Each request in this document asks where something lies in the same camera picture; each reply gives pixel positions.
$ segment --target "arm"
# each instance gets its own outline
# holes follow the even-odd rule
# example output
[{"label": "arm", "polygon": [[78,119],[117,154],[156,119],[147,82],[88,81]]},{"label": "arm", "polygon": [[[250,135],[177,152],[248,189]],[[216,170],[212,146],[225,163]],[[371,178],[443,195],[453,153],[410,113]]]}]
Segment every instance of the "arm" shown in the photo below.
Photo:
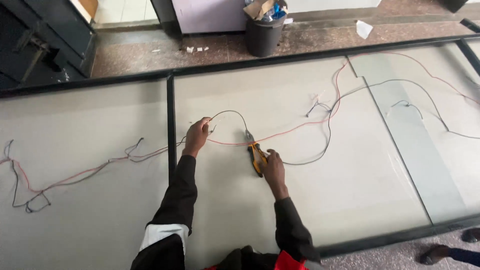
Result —
[{"label": "arm", "polygon": [[147,224],[140,252],[131,269],[184,269],[186,240],[192,234],[193,205],[197,200],[195,165],[208,136],[204,117],[187,132],[185,149],[160,208]]},{"label": "arm", "polygon": [[285,185],[285,168],[275,150],[269,149],[270,156],[263,174],[275,197],[276,233],[275,239],[280,250],[286,251],[296,261],[308,259],[320,262],[320,255],[313,247],[312,236],[298,215],[297,209]]}]

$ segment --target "pliers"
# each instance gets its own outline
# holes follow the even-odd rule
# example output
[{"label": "pliers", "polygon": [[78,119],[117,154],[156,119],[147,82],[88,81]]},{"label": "pliers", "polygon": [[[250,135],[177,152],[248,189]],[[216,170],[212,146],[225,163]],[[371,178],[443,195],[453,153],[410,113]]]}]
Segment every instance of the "pliers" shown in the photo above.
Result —
[{"label": "pliers", "polygon": [[260,149],[260,144],[255,142],[253,135],[250,131],[245,130],[245,137],[247,138],[248,147],[247,150],[250,153],[250,159],[252,160],[252,165],[255,171],[257,172],[258,176],[263,177],[261,164],[267,164],[267,158],[263,151]]}]

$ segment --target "red garment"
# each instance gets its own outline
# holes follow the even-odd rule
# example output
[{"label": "red garment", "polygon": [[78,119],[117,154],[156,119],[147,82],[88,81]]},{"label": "red garment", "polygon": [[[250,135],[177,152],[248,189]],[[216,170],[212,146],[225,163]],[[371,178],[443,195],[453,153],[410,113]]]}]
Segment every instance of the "red garment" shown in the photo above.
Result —
[{"label": "red garment", "polygon": [[290,254],[282,250],[280,255],[278,255],[278,259],[276,259],[275,270],[308,270],[304,264],[305,260],[297,262]]}]

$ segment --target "person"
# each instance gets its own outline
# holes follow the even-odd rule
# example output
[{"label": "person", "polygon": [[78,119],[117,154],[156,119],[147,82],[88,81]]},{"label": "person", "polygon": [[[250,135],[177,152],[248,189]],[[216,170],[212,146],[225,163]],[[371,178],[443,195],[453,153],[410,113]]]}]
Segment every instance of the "person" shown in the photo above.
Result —
[{"label": "person", "polygon": [[[476,243],[480,241],[480,228],[466,230],[462,235],[462,240],[467,243]],[[447,245],[434,245],[427,252],[420,256],[420,263],[425,265],[434,265],[444,258],[452,258],[456,261],[466,262],[480,267],[479,252],[460,248],[451,248]]]},{"label": "person", "polygon": [[[197,199],[196,158],[206,142],[210,119],[204,117],[188,130],[174,179],[160,208],[146,226],[132,270],[185,269],[185,248],[187,238],[192,234],[193,205]],[[305,260],[320,263],[312,237],[288,195],[282,159],[275,150],[269,149],[268,152],[268,163],[262,167],[262,172],[275,197],[275,240],[280,254],[260,254],[251,246],[245,246],[233,250],[209,270],[301,270],[306,269]]]}]

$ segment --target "trash bin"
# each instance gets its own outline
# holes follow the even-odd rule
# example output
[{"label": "trash bin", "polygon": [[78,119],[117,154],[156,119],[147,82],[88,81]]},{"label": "trash bin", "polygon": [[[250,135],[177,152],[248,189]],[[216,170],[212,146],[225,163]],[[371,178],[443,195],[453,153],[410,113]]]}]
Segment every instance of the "trash bin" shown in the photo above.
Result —
[{"label": "trash bin", "polygon": [[[280,7],[287,6],[284,0],[279,0]],[[256,21],[247,15],[245,43],[248,52],[257,57],[271,55],[282,36],[283,22],[287,15],[271,22]]]}]

